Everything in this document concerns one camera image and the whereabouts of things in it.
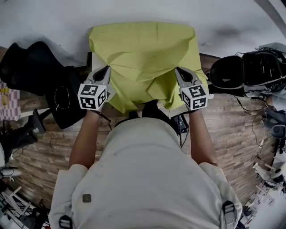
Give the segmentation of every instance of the yellow cloth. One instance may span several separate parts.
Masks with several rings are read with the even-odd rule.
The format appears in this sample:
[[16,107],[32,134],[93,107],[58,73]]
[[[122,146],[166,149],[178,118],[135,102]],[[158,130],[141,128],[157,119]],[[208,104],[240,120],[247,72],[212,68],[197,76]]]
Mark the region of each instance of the yellow cloth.
[[195,31],[187,25],[132,22],[94,27],[89,36],[96,52],[112,68],[116,95],[110,104],[122,113],[159,99],[166,109],[183,105],[175,67],[194,71],[207,88]]

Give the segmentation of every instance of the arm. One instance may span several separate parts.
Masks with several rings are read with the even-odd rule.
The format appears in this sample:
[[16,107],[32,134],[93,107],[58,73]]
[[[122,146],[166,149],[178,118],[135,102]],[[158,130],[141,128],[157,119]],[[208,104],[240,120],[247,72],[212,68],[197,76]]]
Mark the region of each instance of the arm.
[[189,132],[191,136],[191,154],[199,165],[202,162],[217,166],[217,157],[210,134],[200,110],[189,114]]
[[90,110],[87,111],[71,151],[69,168],[72,165],[79,164],[89,169],[94,164],[99,117],[98,114]]

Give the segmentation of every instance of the black device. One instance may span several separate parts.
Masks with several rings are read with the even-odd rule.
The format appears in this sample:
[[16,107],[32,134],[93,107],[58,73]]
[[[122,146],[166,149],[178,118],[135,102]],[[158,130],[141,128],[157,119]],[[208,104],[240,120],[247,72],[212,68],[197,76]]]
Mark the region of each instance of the black device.
[[179,129],[181,130],[181,133],[188,132],[189,125],[183,115],[178,115],[172,117],[171,119],[173,119],[177,123]]

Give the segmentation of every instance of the person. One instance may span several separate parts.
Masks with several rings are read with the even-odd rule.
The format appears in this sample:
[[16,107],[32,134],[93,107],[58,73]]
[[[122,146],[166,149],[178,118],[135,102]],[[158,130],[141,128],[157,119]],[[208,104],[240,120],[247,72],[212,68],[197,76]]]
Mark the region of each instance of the person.
[[236,228],[242,206],[218,167],[200,110],[189,114],[191,157],[181,150],[177,126],[151,101],[142,118],[108,134],[94,163],[99,119],[87,111],[69,170],[59,171],[52,229]]

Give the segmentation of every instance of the gray button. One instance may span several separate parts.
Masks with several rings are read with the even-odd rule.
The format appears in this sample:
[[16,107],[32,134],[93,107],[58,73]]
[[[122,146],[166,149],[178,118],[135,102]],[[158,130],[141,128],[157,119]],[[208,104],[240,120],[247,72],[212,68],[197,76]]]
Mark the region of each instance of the gray button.
[[83,194],[82,195],[82,202],[90,203],[91,202],[91,195],[90,194]]

